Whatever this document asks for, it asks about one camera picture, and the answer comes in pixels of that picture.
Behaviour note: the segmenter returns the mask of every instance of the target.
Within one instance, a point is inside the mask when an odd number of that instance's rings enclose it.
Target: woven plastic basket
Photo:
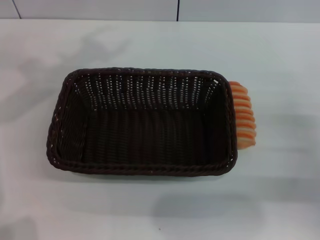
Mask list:
[[[76,70],[46,146],[53,166],[84,174],[222,175],[237,160],[231,88],[212,71]]]

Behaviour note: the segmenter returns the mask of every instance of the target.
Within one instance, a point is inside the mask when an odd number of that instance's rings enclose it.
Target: woven pattern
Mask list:
[[[237,160],[229,83],[212,71],[80,69],[64,80],[47,156],[86,174],[208,176]]]

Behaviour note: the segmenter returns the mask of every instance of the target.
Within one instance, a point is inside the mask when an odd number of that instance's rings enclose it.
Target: tabletop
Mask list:
[[[318,240],[320,24],[0,20],[1,240]],[[256,146],[216,177],[51,166],[68,73],[210,70],[248,88]]]

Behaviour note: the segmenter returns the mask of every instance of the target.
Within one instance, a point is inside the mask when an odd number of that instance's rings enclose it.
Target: rectangular basket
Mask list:
[[[77,173],[222,175],[237,160],[231,88],[212,71],[76,70],[46,146],[54,167]]]

